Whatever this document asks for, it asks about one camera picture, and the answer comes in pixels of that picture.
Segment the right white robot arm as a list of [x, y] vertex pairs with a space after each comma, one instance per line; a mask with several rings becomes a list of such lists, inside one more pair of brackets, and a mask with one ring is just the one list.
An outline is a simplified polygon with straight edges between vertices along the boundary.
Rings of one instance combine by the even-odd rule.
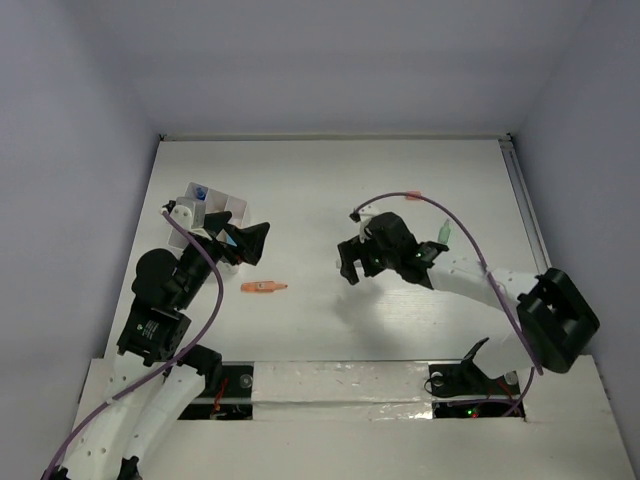
[[456, 294], [506, 314], [512, 331], [495, 346], [479, 340], [460, 362], [460, 379], [482, 392], [510, 371], [564, 374], [600, 328], [600, 321], [564, 271], [542, 274], [490, 269], [481, 259], [454, 254], [436, 241], [418, 241], [395, 213], [368, 217], [359, 233], [338, 245], [340, 274], [362, 277], [393, 271], [409, 284]]

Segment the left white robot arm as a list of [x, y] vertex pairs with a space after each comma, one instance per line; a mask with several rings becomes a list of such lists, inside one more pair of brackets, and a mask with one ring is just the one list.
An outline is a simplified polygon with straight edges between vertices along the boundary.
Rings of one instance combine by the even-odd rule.
[[164, 248], [143, 254], [135, 267], [134, 299], [103, 393], [59, 447], [46, 479], [140, 479], [173, 423], [198, 395], [223, 389], [221, 355], [200, 341], [208, 318], [190, 342], [185, 311], [209, 277], [224, 285], [218, 264], [255, 266], [270, 230], [267, 222], [239, 228], [229, 211], [207, 214], [186, 229], [175, 206], [161, 210], [187, 245], [175, 256]]

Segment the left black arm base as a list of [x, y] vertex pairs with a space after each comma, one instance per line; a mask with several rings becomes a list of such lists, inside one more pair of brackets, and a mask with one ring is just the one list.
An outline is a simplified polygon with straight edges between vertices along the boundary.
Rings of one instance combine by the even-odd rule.
[[180, 414], [180, 420], [251, 420], [253, 363], [224, 363], [217, 386], [207, 387]]

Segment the orange highlighter cap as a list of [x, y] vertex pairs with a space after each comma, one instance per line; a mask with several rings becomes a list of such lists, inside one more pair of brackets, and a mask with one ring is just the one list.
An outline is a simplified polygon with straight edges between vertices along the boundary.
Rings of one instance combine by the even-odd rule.
[[420, 191], [409, 191], [405, 195], [405, 199], [409, 201], [416, 201], [422, 198]]

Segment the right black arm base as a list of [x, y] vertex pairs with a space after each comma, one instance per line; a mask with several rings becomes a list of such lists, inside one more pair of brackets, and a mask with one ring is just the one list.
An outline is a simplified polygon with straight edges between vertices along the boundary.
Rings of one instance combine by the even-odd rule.
[[521, 388], [515, 372], [490, 379], [475, 364], [478, 351], [489, 338], [479, 340], [458, 362], [429, 366], [423, 389], [434, 399], [436, 419], [525, 418]]

